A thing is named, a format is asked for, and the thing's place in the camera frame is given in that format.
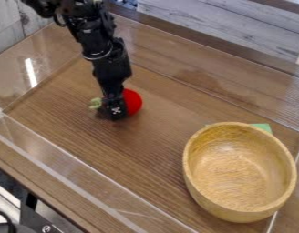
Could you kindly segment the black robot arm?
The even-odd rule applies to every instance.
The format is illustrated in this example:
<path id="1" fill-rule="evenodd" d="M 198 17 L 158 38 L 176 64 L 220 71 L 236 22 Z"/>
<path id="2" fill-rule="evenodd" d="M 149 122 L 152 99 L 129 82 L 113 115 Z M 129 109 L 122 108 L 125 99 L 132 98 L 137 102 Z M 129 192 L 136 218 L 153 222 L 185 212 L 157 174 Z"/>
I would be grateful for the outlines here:
<path id="1" fill-rule="evenodd" d="M 42 18 L 66 27 L 81 45 L 82 57 L 91 63 L 102 93 L 101 113 L 111 120 L 128 116 L 124 82 L 130 77 L 124 40 L 114 36 L 114 18 L 102 0 L 19 0 Z"/>

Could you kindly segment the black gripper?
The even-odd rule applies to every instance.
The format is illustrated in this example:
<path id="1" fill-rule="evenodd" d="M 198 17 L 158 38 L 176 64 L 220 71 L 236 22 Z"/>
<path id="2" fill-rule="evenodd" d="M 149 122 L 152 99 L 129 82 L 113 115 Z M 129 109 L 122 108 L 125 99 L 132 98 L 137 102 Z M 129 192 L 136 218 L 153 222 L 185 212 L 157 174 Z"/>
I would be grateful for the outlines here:
<path id="1" fill-rule="evenodd" d="M 128 116 L 122 83 L 132 74 L 124 40 L 120 37 L 105 41 L 89 39 L 83 43 L 83 58 L 93 65 L 93 75 L 103 95 L 99 114 L 109 120 L 122 119 Z"/>

